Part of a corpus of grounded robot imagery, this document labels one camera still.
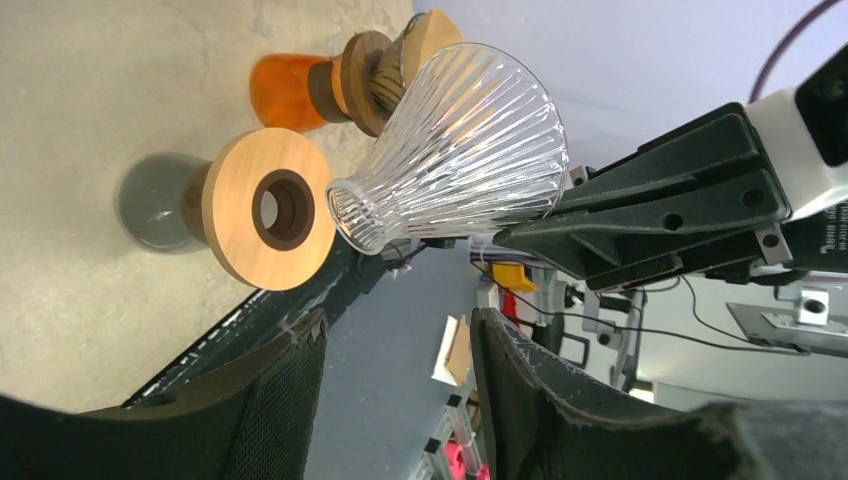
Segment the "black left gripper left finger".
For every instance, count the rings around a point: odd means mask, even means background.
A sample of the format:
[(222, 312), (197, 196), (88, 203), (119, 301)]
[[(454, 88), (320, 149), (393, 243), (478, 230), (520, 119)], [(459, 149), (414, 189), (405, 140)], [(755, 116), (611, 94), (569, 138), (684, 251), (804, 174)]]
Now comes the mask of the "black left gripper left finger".
[(1, 401), (5, 479), (300, 479), (328, 322), (315, 311), (226, 365), (131, 407)]

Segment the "smoky grey glass dripper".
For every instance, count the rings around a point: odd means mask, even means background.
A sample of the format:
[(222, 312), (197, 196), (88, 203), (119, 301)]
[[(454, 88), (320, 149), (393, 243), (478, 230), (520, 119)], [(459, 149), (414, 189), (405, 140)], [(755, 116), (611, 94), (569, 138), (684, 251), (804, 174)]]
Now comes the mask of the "smoky grey glass dripper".
[(406, 91), (403, 54), (406, 38), (424, 17), (424, 13), (413, 15), (404, 29), (382, 53), (370, 72), (370, 89), (379, 107), (392, 113)]

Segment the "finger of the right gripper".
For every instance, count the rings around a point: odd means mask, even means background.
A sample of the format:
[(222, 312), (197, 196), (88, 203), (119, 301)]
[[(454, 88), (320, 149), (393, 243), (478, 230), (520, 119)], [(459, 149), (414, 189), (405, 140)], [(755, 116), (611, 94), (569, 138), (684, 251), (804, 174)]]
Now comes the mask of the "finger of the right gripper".
[(602, 168), (553, 212), (633, 229), (663, 229), (669, 215), (684, 229), (734, 229), (781, 222), (791, 208), (745, 108), (728, 103)]
[(792, 260), (777, 223), (691, 230), (682, 221), (677, 214), (667, 214), (658, 227), (640, 229), (591, 223), (587, 214), (569, 214), (506, 228), (495, 234), (493, 243), (543, 260), (595, 291), (633, 289), (728, 266)]

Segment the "dark walnut dripper stand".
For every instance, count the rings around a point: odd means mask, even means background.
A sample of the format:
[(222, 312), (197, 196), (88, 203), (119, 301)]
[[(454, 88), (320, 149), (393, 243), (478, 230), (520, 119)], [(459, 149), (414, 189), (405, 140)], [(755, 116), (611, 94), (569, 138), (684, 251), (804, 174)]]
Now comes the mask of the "dark walnut dripper stand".
[(361, 132), (378, 137), (390, 113), (376, 101), (370, 76), (372, 68), (389, 47), (390, 39), (378, 31), (355, 34), (341, 55), (341, 88), (347, 114)]

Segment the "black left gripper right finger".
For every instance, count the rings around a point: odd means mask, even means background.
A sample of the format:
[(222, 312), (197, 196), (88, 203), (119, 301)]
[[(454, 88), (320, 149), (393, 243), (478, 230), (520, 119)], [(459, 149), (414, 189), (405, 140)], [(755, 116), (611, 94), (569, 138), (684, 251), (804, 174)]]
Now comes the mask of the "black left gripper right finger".
[(498, 310), (470, 320), (495, 479), (843, 479), (843, 402), (713, 402), (682, 412), (601, 383)]

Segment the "clear glass dripper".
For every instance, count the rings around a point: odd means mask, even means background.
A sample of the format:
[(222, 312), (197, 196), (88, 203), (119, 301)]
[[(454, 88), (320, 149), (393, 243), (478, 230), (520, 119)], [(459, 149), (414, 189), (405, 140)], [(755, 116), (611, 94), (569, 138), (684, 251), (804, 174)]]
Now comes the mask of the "clear glass dripper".
[(494, 233), (548, 214), (568, 145), (538, 78), (495, 47), (445, 47), (419, 70), (358, 169), (331, 181), (338, 232), (374, 255), (399, 238)]

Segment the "light bamboo dripper stand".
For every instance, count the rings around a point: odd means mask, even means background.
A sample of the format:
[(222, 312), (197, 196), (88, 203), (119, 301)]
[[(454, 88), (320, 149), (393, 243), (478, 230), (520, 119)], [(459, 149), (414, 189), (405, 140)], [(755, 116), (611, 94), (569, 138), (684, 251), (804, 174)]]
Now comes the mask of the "light bamboo dripper stand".
[(205, 240), (242, 283), (286, 291), (308, 281), (335, 239), (324, 193), (332, 171), (305, 136), (262, 128), (211, 162), (202, 187)]

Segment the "grey glass carafe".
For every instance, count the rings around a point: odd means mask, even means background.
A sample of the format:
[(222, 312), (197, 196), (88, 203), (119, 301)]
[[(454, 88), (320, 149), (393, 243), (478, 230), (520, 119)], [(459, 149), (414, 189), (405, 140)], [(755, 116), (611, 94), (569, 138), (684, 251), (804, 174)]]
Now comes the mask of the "grey glass carafe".
[(178, 152), (155, 152), (139, 159), (116, 193), (116, 213), (132, 240), (143, 249), (169, 255), (194, 253), (205, 246), (186, 226), (181, 195), (195, 171), (207, 161)]

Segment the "orange glass carafe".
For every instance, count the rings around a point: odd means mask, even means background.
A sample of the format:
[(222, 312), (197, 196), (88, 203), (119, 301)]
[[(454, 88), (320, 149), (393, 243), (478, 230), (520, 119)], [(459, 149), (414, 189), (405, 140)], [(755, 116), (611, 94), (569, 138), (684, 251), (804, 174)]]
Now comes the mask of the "orange glass carafe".
[(339, 56), (266, 55), (251, 71), (249, 96), (265, 127), (307, 133), (351, 120), (342, 92)]

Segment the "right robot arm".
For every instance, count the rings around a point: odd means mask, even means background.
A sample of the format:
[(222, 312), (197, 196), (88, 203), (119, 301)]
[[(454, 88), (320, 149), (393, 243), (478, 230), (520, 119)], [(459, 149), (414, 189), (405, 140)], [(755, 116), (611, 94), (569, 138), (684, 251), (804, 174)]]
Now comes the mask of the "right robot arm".
[[(566, 191), (497, 245), (593, 290), (801, 263), (847, 198), (847, 53), (798, 86), (721, 106)], [(681, 412), (602, 384), (474, 311), (473, 363), (495, 479), (843, 479), (845, 402), (732, 401)]]

